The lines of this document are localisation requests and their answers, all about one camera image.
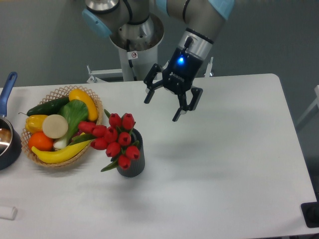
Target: black vase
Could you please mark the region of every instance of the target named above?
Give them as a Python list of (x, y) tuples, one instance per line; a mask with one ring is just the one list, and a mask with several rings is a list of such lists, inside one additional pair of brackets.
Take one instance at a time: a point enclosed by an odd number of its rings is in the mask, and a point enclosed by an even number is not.
[(134, 143), (136, 140), (138, 140), (139, 146), (138, 149), (140, 151), (140, 158), (138, 160), (131, 160), (131, 165), (128, 169), (122, 169), (121, 167), (117, 167), (118, 172), (125, 176), (125, 177), (135, 177), (138, 176), (145, 167), (145, 157), (144, 157), (144, 148), (143, 148), (143, 139), (140, 134), (136, 129), (133, 129), (132, 131), (132, 143)]

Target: wicker basket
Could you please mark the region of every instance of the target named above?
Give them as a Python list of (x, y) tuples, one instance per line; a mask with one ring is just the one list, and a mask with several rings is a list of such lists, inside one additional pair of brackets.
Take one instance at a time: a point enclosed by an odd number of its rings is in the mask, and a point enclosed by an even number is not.
[[(103, 118), (103, 106), (102, 106), (102, 102), (100, 100), (100, 98), (98, 97), (98, 95), (96, 95), (92, 90), (88, 90), (87, 88), (84, 88), (82, 86), (65, 86), (64, 88), (59, 88), (56, 89), (54, 92), (50, 92), (49, 95), (47, 95), (45, 98), (42, 99), (42, 101), (39, 103), (43, 104), (45, 102), (57, 99), (57, 98), (61, 98), (64, 96), (68, 96), (69, 93), (73, 90), (73, 89), (80, 89), (85, 91), (93, 100), (93, 102), (95, 103), (97, 109), (98, 109), (98, 119), (96, 124), (101, 124), (102, 122), (102, 118)], [(22, 134), (21, 134), (21, 143), (22, 143), (22, 151), (25, 153), (25, 155), (31, 159), (33, 162), (35, 162), (38, 165), (41, 165), (43, 167), (50, 167), (50, 168), (59, 168), (59, 167), (63, 167), (63, 166), (67, 166), (70, 165), (71, 163), (74, 163), (75, 161), (77, 161), (86, 151), (87, 149), (90, 147), (90, 145), (88, 144), (81, 152), (79, 152), (77, 155), (75, 155), (73, 158), (62, 162), (62, 163), (45, 163), (42, 162), (28, 147), (28, 142), (29, 139), (31, 137), (31, 133), (29, 131), (27, 131), (25, 128), (22, 130)]]

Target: yellow squash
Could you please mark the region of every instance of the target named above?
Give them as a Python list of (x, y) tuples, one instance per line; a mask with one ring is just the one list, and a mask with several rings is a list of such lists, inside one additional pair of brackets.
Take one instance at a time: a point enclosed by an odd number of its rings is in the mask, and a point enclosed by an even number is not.
[(42, 132), (43, 121), (47, 118), (46, 115), (33, 115), (25, 120), (25, 129), (30, 133)]
[(38, 158), (45, 163), (62, 163), (77, 155), (82, 149), (85, 148), (90, 143), (90, 140), (77, 143), (74, 145), (66, 146), (63, 149), (58, 151), (41, 151), (36, 147), (32, 147), (31, 150), (33, 153), (38, 156)]
[(84, 102), (88, 108), (89, 115), (88, 120), (89, 121), (96, 121), (98, 118), (98, 109), (96, 105), (94, 104), (92, 98), (85, 92), (80, 89), (74, 89), (69, 94), (69, 101), (72, 100), (80, 100)]

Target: saucepan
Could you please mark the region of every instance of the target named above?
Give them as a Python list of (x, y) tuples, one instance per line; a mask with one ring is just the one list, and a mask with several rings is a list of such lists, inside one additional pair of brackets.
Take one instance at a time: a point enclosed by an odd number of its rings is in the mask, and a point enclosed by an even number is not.
[(0, 95), (0, 170), (13, 164), (21, 153), (21, 140), (12, 124), (5, 118), (7, 102), (17, 73), (11, 72)]

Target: red tulip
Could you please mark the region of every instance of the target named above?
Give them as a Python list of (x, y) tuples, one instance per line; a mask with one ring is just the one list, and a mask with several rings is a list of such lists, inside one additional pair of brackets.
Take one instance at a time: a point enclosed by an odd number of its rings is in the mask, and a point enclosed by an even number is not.
[(96, 124), (93, 122), (86, 122), (86, 121), (81, 121), (78, 124), (79, 130), (85, 132), (85, 133), (92, 133), (93, 129), (96, 127)]
[(122, 132), (120, 133), (119, 135), (119, 138), (118, 138), (118, 143), (121, 145), (121, 146), (128, 146), (130, 145), (131, 143), (131, 136), (129, 133), (127, 132)]
[(97, 137), (97, 138), (101, 138), (101, 137), (103, 137), (103, 136), (105, 135), (106, 130), (107, 130), (106, 126), (104, 126), (104, 125), (97, 125), (97, 126), (95, 126), (95, 128), (93, 129), (92, 134), (93, 134), (95, 137)]
[(109, 124), (110, 126), (116, 128), (116, 126), (121, 127), (122, 126), (122, 120), (121, 117), (118, 114), (111, 114), (109, 117)]
[(134, 121), (133, 115), (126, 113), (122, 119), (123, 128), (126, 130), (131, 130), (133, 129), (134, 124), (135, 124), (135, 121)]
[(104, 134), (104, 139), (107, 143), (112, 143), (118, 139), (118, 136), (119, 134), (116, 131), (116, 129), (110, 126), (106, 129), (106, 132)]
[(140, 151), (136, 146), (129, 146), (126, 149), (125, 156), (129, 159), (138, 160), (140, 158)]
[(117, 142), (112, 142), (108, 145), (106, 149), (106, 156), (115, 157), (121, 152), (121, 146)]
[(130, 167), (131, 165), (131, 161), (130, 159), (128, 159), (127, 157), (125, 157), (124, 155), (120, 155), (119, 157), (119, 166), (123, 169), (126, 170)]
[(91, 147), (97, 150), (105, 150), (108, 147), (108, 143), (103, 138), (96, 138), (91, 142)]

